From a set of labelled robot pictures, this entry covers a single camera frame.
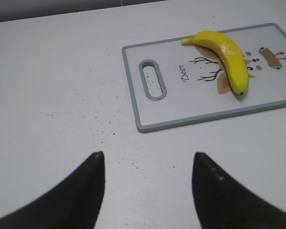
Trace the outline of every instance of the banana stem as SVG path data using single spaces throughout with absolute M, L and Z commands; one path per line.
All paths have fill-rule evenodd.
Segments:
M 191 44 L 193 44 L 193 38 L 192 37 L 182 39 L 182 45 L 191 45 Z

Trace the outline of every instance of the table surface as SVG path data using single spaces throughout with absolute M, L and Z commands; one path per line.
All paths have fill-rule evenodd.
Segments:
M 0 217 L 39 197 L 103 150 L 96 225 L 200 228 L 193 157 L 286 211 L 286 108 L 140 134 L 125 45 L 274 22 L 286 0 L 170 0 L 0 23 Z

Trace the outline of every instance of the cutting board handle hole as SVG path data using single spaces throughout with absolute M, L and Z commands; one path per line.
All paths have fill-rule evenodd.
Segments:
M 145 60 L 139 64 L 144 92 L 151 100 L 161 100 L 166 96 L 166 87 L 157 62 Z

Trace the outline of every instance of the deer illustration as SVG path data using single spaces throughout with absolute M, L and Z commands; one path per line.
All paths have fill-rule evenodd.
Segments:
M 225 70 L 224 65 L 222 64 L 222 62 L 220 61 L 219 57 L 215 54 L 215 52 L 203 48 L 203 47 L 199 47 L 199 46 L 195 46 L 195 48 L 197 49 L 197 51 L 199 51 L 199 53 L 203 56 L 203 57 L 197 57 L 192 61 L 193 64 L 196 64 L 198 62 L 206 62 L 205 64 L 209 64 L 209 63 L 214 63 L 214 64 L 218 64 L 219 69 L 216 72 L 210 72 L 211 76 L 200 76 L 200 79 L 198 80 L 204 80 L 205 82 L 209 82 L 209 81 L 213 81 L 217 78 L 217 89 L 218 89 L 218 93 L 219 94 L 225 94 L 229 91 L 231 91 L 231 87 L 228 81 L 228 77 L 227 77 L 227 73 Z M 259 59 L 251 59 L 251 60 L 245 60 L 246 65 L 248 65 L 251 62 L 257 62 L 259 61 Z M 261 66 L 257 66 L 256 67 L 258 70 L 262 70 Z
M 194 60 L 189 61 L 189 62 L 192 62 L 193 64 L 196 64 L 198 62 L 205 62 L 204 64 L 213 63 L 213 64 L 217 64 L 219 66 L 219 69 L 216 72 L 210 72 L 210 74 L 213 74 L 213 75 L 211 75 L 211 76 L 200 76 L 200 78 L 198 80 L 210 82 L 210 81 L 214 81 L 215 79 L 217 79 L 217 89 L 218 89 L 219 94 L 225 94 L 225 93 L 231 91 L 231 87 L 230 87 L 230 84 L 228 81 L 228 77 L 227 77 L 225 67 L 222 64 L 222 62 L 220 61 L 219 57 L 216 55 L 216 53 L 207 49 L 207 48 L 203 48 L 200 46 L 195 46 L 195 48 L 197 49 L 197 51 L 199 51 L 199 53 L 203 57 L 197 57 Z M 277 55 L 285 54 L 284 52 L 279 52 L 277 54 L 273 54 L 268 48 L 262 47 L 259 49 L 259 53 L 266 59 L 268 65 L 272 68 L 275 68 L 275 69 L 280 69 L 283 67 L 279 60 L 286 60 L 286 57 L 277 58 Z M 252 55 L 251 52 L 246 52 L 245 54 L 247 56 Z M 249 63 L 252 63 L 252 62 L 259 62 L 259 61 L 260 60 L 258 58 L 249 59 L 249 60 L 245 59 L 246 65 L 248 65 Z M 260 65 L 256 65 L 255 68 L 257 70 L 260 70 L 260 71 L 263 69 Z M 252 71 L 253 69 L 254 69 L 253 67 L 247 66 L 248 71 Z M 255 76 L 249 74 L 249 78 L 255 78 Z
M 258 51 L 267 61 L 269 67 L 275 69 L 281 69 L 283 66 L 279 60 L 286 60 L 286 57 L 278 58 L 278 55 L 285 54 L 284 52 L 278 52 L 273 54 L 268 48 L 261 47 Z

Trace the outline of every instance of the deer antler drawing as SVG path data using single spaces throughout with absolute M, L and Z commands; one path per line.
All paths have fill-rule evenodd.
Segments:
M 212 75 L 212 76 L 200 76 L 200 79 L 198 79 L 198 80 L 204 80 L 204 81 L 206 81 L 206 82 L 208 82 L 208 81 L 213 81 L 213 80 L 215 80 L 215 79 L 217 78 L 217 75 L 218 75 L 218 73 L 219 73 L 220 71 L 222 71 L 222 69 L 219 69 L 219 70 L 216 71 L 216 72 L 210 72 L 210 73 L 214 73 L 214 75 Z
M 195 63 L 200 62 L 200 61 L 207 61 L 207 63 L 205 63 L 205 64 L 208 64 L 208 63 L 218 63 L 218 62 L 216 62 L 216 61 L 211 61 L 211 60 L 209 60 L 209 59 L 207 59 L 207 58 L 205 58 L 205 57 L 197 57 L 197 58 L 195 58 L 193 61 L 189 61 L 189 62 L 193 62 L 193 64 L 195 64 Z

